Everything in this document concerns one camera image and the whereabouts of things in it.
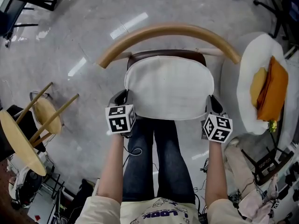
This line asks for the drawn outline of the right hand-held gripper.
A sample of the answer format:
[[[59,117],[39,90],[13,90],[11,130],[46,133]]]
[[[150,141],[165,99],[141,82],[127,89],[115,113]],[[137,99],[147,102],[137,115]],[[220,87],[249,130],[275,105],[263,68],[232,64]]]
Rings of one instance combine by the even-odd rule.
[[[210,106],[214,113],[222,113],[223,108],[214,95],[206,99],[205,120],[202,121],[202,139],[219,143],[226,143],[233,131],[233,121],[226,114],[224,116],[210,113]]]

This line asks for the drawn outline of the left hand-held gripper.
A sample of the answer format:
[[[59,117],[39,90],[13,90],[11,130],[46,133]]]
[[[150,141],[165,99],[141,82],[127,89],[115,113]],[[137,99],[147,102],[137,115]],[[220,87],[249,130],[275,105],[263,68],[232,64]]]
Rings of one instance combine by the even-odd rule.
[[[128,103],[128,90],[124,89],[108,102],[105,108],[106,120],[110,133],[129,133],[135,124],[135,111],[133,105]]]

